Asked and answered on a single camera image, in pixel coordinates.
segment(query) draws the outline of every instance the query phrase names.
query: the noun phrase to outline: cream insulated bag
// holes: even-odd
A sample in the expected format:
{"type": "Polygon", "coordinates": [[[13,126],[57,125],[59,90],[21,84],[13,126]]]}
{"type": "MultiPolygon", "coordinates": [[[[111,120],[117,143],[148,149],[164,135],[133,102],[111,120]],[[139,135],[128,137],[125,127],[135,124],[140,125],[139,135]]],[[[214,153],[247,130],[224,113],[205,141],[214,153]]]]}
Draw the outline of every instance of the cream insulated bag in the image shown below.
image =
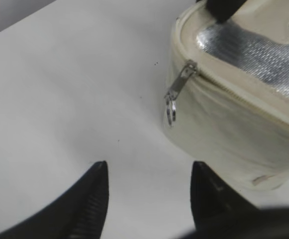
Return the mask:
{"type": "Polygon", "coordinates": [[[289,179],[289,0],[249,0],[225,23],[200,1],[176,21],[167,137],[224,180],[289,179]]]}

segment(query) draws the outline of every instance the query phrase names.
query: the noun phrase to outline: metal split ring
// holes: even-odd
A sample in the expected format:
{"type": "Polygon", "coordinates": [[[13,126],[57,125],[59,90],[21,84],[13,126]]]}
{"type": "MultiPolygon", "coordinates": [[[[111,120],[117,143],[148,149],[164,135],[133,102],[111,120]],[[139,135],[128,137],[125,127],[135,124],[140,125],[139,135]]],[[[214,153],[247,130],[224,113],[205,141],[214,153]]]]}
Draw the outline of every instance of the metal split ring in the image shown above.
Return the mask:
{"type": "Polygon", "coordinates": [[[166,115],[169,125],[172,127],[176,121],[176,103],[175,100],[166,99],[166,115]]]}

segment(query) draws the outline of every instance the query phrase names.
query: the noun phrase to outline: white wall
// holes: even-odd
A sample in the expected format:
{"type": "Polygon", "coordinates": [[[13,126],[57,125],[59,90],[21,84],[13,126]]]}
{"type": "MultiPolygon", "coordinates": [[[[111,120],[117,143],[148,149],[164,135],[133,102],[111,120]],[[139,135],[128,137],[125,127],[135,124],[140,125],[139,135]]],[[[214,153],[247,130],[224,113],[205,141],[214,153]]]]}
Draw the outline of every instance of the white wall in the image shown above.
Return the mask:
{"type": "Polygon", "coordinates": [[[0,0],[0,31],[40,10],[54,0],[0,0]]]}

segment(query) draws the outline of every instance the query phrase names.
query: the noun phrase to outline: metal zipper pull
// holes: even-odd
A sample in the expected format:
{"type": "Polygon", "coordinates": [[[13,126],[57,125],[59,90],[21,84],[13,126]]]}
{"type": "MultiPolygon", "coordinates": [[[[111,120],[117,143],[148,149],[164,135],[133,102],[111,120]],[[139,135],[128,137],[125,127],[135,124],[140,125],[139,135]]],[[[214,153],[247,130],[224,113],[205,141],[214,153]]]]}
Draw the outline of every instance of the metal zipper pull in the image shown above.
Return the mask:
{"type": "Polygon", "coordinates": [[[176,99],[179,96],[181,90],[183,89],[189,78],[197,72],[197,63],[188,60],[181,70],[178,77],[175,79],[168,92],[164,96],[166,101],[166,114],[168,117],[168,122],[170,126],[176,121],[176,99]]]}

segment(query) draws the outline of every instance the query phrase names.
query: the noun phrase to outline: reflective insulation lining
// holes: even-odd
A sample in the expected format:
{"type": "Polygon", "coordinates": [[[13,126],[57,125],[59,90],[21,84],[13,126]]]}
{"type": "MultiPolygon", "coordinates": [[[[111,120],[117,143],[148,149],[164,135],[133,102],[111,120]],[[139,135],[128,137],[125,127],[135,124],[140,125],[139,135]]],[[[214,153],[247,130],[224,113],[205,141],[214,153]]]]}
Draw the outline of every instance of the reflective insulation lining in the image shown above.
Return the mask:
{"type": "Polygon", "coordinates": [[[289,98],[289,44],[242,29],[232,20],[197,35],[199,48],[257,77],[289,98]]]}

